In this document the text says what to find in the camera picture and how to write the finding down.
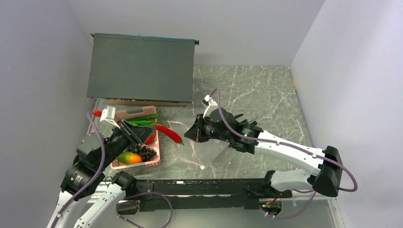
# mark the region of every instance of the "red chili pepper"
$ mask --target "red chili pepper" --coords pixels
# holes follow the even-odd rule
[[[160,125],[153,125],[153,127],[155,127],[156,130],[166,134],[168,137],[170,137],[175,143],[180,143],[183,144],[182,138],[173,130],[164,127],[164,126],[160,126]]]

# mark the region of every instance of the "transparent plastic bag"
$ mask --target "transparent plastic bag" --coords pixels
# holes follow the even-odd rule
[[[200,166],[204,170],[212,161],[228,147],[229,142],[210,139],[207,142],[194,142],[184,137],[184,134],[193,126],[195,118],[181,118],[180,121],[167,121],[168,127],[177,132],[183,139],[184,145],[176,144],[175,149],[179,158],[188,163]]]

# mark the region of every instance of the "gray marble tabletop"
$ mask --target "gray marble tabletop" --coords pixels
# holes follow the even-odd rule
[[[204,111],[201,100],[218,87],[221,89],[221,104],[227,111],[234,115],[243,113],[242,118],[248,120],[257,116],[256,121],[262,129],[292,142],[312,146],[288,67],[195,66],[193,77],[193,104],[157,107],[157,112],[160,114],[159,122],[179,121],[187,125],[192,124],[196,114]],[[105,106],[106,102],[101,100],[97,108]],[[117,110],[138,109],[127,105],[115,107]],[[97,126],[102,134],[108,136],[109,132],[105,131],[104,126],[101,124]],[[163,134],[159,136],[161,164],[134,168],[126,172],[142,180],[232,179],[262,178],[268,170],[287,171],[296,168],[276,158],[241,153],[232,148],[224,149],[216,158],[214,154],[210,158],[212,162],[209,162],[209,151],[200,150],[202,143],[198,143],[196,154],[203,157],[201,160],[206,164],[206,169],[202,170],[199,165],[184,162],[178,156],[175,143]],[[180,149],[182,158],[200,163],[194,157],[190,146]],[[105,170],[105,175],[114,175],[116,172],[109,167]]]

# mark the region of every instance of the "white wall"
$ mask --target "white wall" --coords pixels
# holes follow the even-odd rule
[[[401,1],[326,0],[291,64],[313,144],[357,178],[338,197],[349,228],[403,227],[402,39]]]
[[[0,226],[45,227],[88,127],[91,46],[64,0],[3,0],[0,28]]]
[[[289,66],[324,0],[67,0],[90,33],[200,40],[195,64]]]

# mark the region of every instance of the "pink basket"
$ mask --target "pink basket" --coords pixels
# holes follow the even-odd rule
[[[115,121],[123,120],[123,119],[130,119],[138,116],[143,116],[143,115],[149,115],[149,114],[155,114],[157,113],[156,109],[154,106],[146,106],[143,107],[143,111],[139,110],[137,113],[127,113],[126,110],[121,110],[121,111],[116,111],[115,112]],[[146,145],[150,149],[154,150],[157,152],[157,155],[152,158],[151,161],[146,161],[142,163],[137,163],[137,164],[132,164],[132,165],[126,165],[124,163],[121,163],[117,159],[115,159],[111,163],[111,168],[114,170],[128,170],[128,169],[133,169],[136,167],[141,167],[141,166],[153,166],[153,165],[159,165],[161,164],[160,160],[160,145],[159,145],[159,140],[158,140],[158,131],[156,131],[157,134],[154,139],[154,143],[151,145]]]

